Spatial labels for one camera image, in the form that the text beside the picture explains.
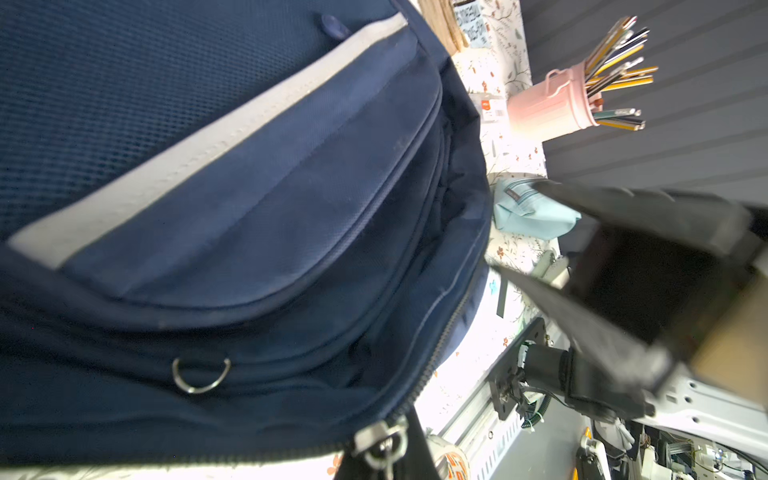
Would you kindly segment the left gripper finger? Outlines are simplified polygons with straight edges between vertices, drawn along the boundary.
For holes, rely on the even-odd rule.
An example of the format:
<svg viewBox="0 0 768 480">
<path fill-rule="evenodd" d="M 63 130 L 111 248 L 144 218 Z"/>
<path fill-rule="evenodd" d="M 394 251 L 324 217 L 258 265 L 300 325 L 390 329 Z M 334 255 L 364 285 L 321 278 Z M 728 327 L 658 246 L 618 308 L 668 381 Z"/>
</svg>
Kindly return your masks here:
<svg viewBox="0 0 768 480">
<path fill-rule="evenodd" d="M 440 478 L 432 460 L 426 435 L 422 429 L 418 415 L 411 409 L 404 417 L 408 422 L 401 436 L 394 435 L 390 448 L 384 448 L 378 453 L 370 450 L 371 457 L 381 468 L 371 466 L 365 459 L 366 453 L 355 456 L 346 452 L 341 465 L 335 474 L 335 479 L 434 479 Z"/>
</svg>

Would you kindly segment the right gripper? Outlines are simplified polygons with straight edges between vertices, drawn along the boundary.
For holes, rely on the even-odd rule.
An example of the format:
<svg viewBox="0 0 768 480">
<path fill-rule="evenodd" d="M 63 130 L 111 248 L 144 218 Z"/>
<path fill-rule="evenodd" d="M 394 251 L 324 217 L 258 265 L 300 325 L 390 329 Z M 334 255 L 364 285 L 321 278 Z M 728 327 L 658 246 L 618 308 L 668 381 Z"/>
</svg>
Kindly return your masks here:
<svg viewBox="0 0 768 480">
<path fill-rule="evenodd" d="M 539 180 L 594 220 L 565 292 L 516 270 L 522 291 L 621 387 L 676 370 L 727 390 L 767 386 L 767 209 L 709 194 Z"/>
</svg>

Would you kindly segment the navy blue student backpack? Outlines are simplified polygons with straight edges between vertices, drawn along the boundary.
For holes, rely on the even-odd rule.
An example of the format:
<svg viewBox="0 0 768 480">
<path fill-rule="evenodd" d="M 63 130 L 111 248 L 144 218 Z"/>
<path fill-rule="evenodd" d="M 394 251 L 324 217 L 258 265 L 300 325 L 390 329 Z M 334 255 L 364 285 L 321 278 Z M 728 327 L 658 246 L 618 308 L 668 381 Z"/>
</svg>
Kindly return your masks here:
<svg viewBox="0 0 768 480">
<path fill-rule="evenodd" d="M 371 457 L 474 315 L 480 119 L 409 1 L 1 5 L 1 464 Z"/>
</svg>

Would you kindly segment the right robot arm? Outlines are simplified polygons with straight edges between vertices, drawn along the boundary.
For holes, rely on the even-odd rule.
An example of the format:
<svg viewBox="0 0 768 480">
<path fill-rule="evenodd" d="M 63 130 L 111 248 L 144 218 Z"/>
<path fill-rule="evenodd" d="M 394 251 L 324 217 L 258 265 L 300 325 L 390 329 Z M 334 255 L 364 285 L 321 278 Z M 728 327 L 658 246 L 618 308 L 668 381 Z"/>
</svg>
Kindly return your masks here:
<svg viewBox="0 0 768 480">
<path fill-rule="evenodd" d="M 766 404 L 765 206 L 550 180 L 533 189 L 597 228 L 562 287 L 502 271 L 570 346 L 522 344 L 500 393 L 558 395 L 599 420 L 661 420 L 664 396 L 690 375 Z"/>
</svg>

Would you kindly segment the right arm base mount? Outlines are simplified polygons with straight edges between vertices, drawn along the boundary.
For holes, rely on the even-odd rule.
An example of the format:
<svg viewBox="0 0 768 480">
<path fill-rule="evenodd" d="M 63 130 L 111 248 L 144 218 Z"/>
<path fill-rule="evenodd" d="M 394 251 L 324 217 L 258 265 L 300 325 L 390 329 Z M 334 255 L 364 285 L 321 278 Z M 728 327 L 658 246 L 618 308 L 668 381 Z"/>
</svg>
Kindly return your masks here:
<svg viewBox="0 0 768 480">
<path fill-rule="evenodd" d="M 539 390 L 525 386 L 525 370 L 521 363 L 528 347 L 533 344 L 545 345 L 546 337 L 545 320 L 536 317 L 506 347 L 491 367 L 487 383 L 494 411 L 500 421 L 506 421 L 513 412 L 525 416 L 530 405 L 525 392 L 539 393 Z"/>
</svg>

